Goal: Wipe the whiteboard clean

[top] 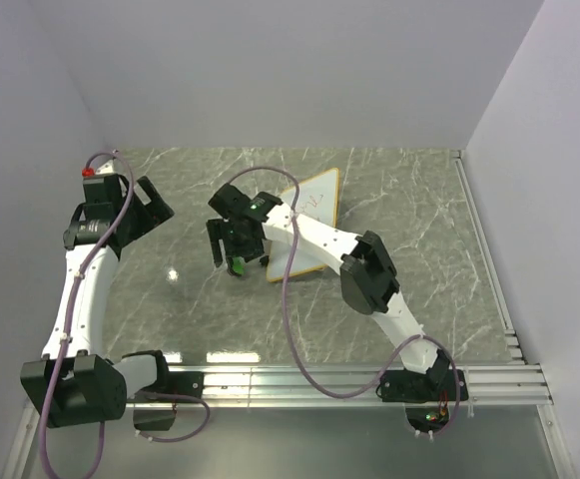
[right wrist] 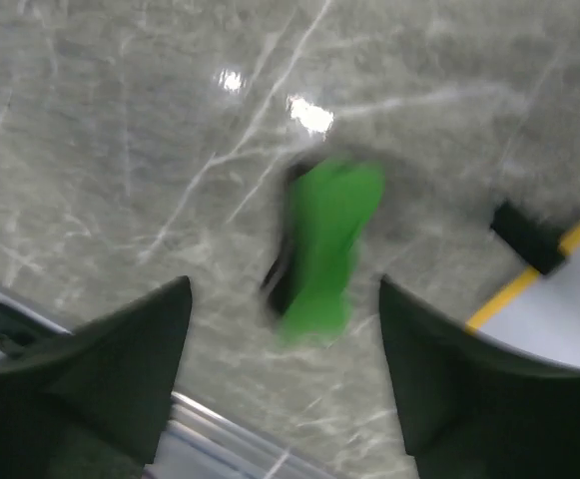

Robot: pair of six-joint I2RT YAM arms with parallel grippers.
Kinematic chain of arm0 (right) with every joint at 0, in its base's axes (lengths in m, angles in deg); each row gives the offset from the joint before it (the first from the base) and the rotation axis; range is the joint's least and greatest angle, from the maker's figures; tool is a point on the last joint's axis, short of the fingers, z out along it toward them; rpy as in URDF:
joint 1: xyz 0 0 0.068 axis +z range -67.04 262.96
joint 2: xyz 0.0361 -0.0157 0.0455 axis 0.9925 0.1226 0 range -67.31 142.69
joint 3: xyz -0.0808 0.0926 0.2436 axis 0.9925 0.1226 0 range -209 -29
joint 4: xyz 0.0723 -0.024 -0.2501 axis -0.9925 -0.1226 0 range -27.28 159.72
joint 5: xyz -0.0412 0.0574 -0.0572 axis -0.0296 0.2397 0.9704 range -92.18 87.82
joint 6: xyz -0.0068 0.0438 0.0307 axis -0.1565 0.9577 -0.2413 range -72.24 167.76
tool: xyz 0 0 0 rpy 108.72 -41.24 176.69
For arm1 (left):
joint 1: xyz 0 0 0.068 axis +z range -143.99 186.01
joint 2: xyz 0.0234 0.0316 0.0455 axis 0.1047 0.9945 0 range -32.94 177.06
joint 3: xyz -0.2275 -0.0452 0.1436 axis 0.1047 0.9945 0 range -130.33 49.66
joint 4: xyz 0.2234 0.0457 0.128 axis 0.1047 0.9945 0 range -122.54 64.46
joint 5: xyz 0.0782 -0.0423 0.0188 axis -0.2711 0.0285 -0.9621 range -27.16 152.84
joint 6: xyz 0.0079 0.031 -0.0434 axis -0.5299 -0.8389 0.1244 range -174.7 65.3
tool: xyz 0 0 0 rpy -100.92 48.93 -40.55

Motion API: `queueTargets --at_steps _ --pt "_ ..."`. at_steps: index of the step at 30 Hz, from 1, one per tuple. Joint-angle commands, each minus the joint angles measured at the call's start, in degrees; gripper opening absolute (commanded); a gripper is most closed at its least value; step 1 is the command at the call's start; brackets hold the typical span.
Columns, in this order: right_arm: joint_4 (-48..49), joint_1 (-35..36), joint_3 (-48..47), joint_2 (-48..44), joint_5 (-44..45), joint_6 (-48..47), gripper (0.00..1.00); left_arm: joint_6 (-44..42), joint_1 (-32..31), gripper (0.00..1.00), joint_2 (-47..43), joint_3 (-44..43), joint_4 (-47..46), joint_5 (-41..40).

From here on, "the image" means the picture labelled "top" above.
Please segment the green whiteboard eraser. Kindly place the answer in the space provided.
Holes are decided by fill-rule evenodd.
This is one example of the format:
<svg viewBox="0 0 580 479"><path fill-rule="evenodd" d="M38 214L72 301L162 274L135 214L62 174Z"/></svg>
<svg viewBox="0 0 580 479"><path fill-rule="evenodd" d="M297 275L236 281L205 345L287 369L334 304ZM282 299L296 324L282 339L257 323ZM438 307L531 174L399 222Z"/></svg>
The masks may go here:
<svg viewBox="0 0 580 479"><path fill-rule="evenodd" d="M242 277L245 274L245 266L241 257L233 257L230 262L229 273L235 277Z"/></svg>

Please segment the yellow framed whiteboard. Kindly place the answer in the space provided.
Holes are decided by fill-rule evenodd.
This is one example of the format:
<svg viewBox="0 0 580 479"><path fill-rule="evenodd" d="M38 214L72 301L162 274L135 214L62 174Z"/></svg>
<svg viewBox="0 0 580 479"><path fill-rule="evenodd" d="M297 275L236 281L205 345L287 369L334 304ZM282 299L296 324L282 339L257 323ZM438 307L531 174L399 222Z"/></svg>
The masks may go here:
<svg viewBox="0 0 580 479"><path fill-rule="evenodd" d="M338 210L339 169L331 168L299 183L295 205L300 234L315 242L324 230L334 230ZM264 226L266 239L271 242L266 278L269 282L282 281L290 256L293 230L286 215L272 219L272 227ZM290 277L327 268L327 264L313 256L311 246L298 241L290 269Z"/></svg>

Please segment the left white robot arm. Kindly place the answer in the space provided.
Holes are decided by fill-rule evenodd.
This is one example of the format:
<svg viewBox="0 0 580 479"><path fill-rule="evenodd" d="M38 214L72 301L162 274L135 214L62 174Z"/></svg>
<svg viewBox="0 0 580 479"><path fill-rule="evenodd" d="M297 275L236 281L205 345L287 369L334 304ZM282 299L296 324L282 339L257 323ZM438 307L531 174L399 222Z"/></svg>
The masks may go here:
<svg viewBox="0 0 580 479"><path fill-rule="evenodd" d="M166 398L173 378L160 350L103 355L103 323L121 252L174 212L152 182L84 171L84 199L63 234L66 275L59 311L40 359L23 364L21 384L50 428L116 420L140 392Z"/></svg>

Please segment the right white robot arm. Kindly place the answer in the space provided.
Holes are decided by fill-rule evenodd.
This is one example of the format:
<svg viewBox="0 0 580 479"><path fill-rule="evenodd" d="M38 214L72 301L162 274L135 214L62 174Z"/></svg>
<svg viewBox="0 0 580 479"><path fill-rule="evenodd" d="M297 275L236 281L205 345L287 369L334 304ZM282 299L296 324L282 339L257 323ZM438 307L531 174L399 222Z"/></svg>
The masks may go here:
<svg viewBox="0 0 580 479"><path fill-rule="evenodd" d="M231 184L221 186L209 206L220 215L207 221L216 266L237 257L245 262L261 257L264 240L288 245L290 257L308 254L338 275L341 297L351 309L369 316L393 345L403 347L400 358L417 396L430 399L444 389L447 354L423 337L379 235L338 230L269 193L251 199Z"/></svg>

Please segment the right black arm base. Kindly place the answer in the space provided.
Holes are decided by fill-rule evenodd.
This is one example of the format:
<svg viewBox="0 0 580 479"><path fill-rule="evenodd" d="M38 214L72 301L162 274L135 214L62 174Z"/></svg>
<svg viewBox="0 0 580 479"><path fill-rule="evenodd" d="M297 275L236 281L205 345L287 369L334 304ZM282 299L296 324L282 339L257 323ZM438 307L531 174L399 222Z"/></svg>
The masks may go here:
<svg viewBox="0 0 580 479"><path fill-rule="evenodd" d="M460 400L466 401L469 393L462 370L457 371L458 382L455 382L452 369L439 374L418 374L407 369L386 371L376 386L376 396L382 402L399 402L422 404L456 399L456 387L459 387Z"/></svg>

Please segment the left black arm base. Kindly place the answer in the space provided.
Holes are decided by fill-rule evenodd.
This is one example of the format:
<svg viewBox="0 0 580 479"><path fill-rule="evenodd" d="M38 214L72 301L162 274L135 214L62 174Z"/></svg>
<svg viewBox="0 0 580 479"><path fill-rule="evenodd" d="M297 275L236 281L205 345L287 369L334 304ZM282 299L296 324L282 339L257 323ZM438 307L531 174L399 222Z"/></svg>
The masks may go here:
<svg viewBox="0 0 580 479"><path fill-rule="evenodd" d="M170 372L166 383L149 386L137 393L142 399L156 401L186 402L189 397L203 396L205 374L201 371Z"/></svg>

